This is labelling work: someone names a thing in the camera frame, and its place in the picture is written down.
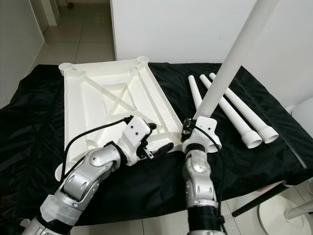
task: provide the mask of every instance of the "black fabric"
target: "black fabric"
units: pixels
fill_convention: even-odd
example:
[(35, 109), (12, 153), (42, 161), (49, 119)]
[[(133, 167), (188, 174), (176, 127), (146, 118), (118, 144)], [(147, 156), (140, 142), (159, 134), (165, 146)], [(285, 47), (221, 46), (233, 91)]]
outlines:
[[(183, 122), (195, 113), (188, 75), (208, 76), (217, 72), (220, 64), (150, 63), (149, 67)], [(199, 79), (196, 83), (204, 97), (204, 85)], [(218, 107), (213, 118), (218, 121), (216, 134), (222, 151), (208, 157), (218, 198), (244, 195), (281, 180), (298, 184), (312, 177), (313, 140), (302, 127), (244, 68), (230, 87), (280, 137), (247, 149)], [(1, 109), (0, 118), (0, 226), (16, 226), (16, 221), (35, 216), (57, 186), (54, 171), (64, 150), (64, 85), (58, 67), (37, 66), (20, 82), (10, 104)], [(185, 209), (183, 164), (183, 153), (172, 152), (132, 167), (122, 166), (100, 185), (78, 224), (138, 219)]]

